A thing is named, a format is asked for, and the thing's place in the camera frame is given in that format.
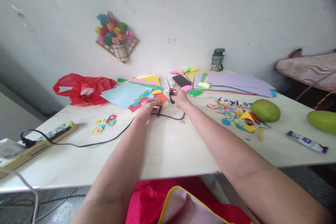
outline paper flower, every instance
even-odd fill
[[[120,33],[117,34],[117,37],[118,37],[119,41],[124,41],[124,39],[125,39],[125,36],[121,35]]]
[[[108,23],[109,22],[109,19],[107,18],[106,14],[99,14],[97,16],[97,18],[100,22],[103,22],[103,23]]]
[[[99,26],[97,26],[95,29],[95,32],[99,35],[99,34],[101,34],[101,31],[100,31],[100,27]]]
[[[126,31],[126,36],[132,40],[133,39],[133,33],[131,33],[130,31]]]
[[[119,41],[119,39],[117,37],[113,37],[112,38],[112,43],[113,44],[120,44],[120,41]]]
[[[125,23],[123,23],[123,22],[120,22],[120,28],[121,28],[122,30],[127,30],[128,26],[127,26],[127,24],[125,24]]]
[[[105,42],[105,38],[104,38],[103,35],[99,34],[99,36],[98,36],[98,42],[99,42],[100,44],[104,44],[104,42]]]
[[[109,30],[110,32],[113,32],[113,30],[114,30],[114,25],[113,25],[112,23],[107,24],[106,27],[108,28],[108,30]]]
[[[104,42],[105,42],[105,45],[108,45],[108,46],[112,44],[111,39],[108,39],[107,37],[105,38]]]
[[[107,27],[101,27],[100,28],[101,34],[106,37],[106,34],[109,32]]]
[[[110,23],[114,24],[116,26],[118,24],[118,21],[115,19],[110,19]]]
[[[113,30],[113,32],[115,34],[121,33],[121,29],[119,27],[115,27],[114,30]]]
[[[111,40],[112,37],[114,37],[114,34],[113,34],[113,33],[108,33],[108,34],[106,34],[106,38],[108,38],[109,40]]]

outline power strip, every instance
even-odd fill
[[[66,122],[61,126],[57,127],[56,129],[48,132],[46,135],[47,137],[53,141],[58,142],[65,138],[66,136],[70,135],[77,129],[78,125],[72,121]],[[37,156],[44,150],[48,149],[53,144],[49,143],[48,140],[41,136],[40,138],[36,139],[36,144],[29,149],[26,149],[24,152],[18,154],[16,157],[7,160],[7,159],[0,159],[1,164],[0,167],[7,169],[7,170],[15,170],[19,166],[23,165],[33,157]],[[8,173],[0,171],[0,179],[6,176]]]

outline white table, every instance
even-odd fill
[[[161,85],[166,86],[166,81],[162,77]],[[251,139],[246,142],[273,165],[291,167],[336,162],[336,136],[315,129],[309,124],[306,115],[312,109],[281,94],[278,94],[276,98],[265,98],[208,90],[191,98],[193,104],[220,124],[222,124],[222,115],[206,107],[208,103],[215,104],[212,97],[225,97],[250,103],[263,98],[271,100],[280,107],[280,120],[269,124],[271,128],[265,129],[263,142],[258,140],[257,134],[237,129],[233,122],[231,126],[223,126],[244,141],[247,138]],[[118,115],[117,124],[105,129],[100,135],[94,136],[92,132],[96,127],[96,120],[112,112]],[[111,103],[87,107],[67,106],[37,129],[48,132],[71,120],[79,124],[79,127],[60,143],[85,145],[115,137],[130,123],[136,113],[137,111],[132,113],[130,110]],[[162,108],[161,113],[175,118],[183,115],[176,104]],[[145,157],[141,172],[142,180],[220,172],[189,118],[186,117],[184,121],[185,123],[182,123],[166,117],[157,118],[153,115],[148,122]],[[329,147],[327,154],[316,152],[293,140],[286,135],[289,130]],[[38,133],[28,135],[30,139],[35,139],[37,136],[39,136]],[[21,173],[33,187],[40,189],[92,185],[120,139],[121,137],[103,145],[85,148],[68,145],[52,146],[16,171]],[[9,174],[0,180],[0,193],[22,190],[26,190],[26,186],[14,175]]]

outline phone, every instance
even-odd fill
[[[182,75],[176,75],[173,80],[182,88],[184,86],[191,85],[191,82],[184,78]]]

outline green mango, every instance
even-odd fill
[[[315,128],[330,134],[336,134],[336,113],[330,111],[312,111],[307,120]]]
[[[252,114],[264,123],[279,120],[281,111],[273,102],[265,99],[256,100],[251,106]]]

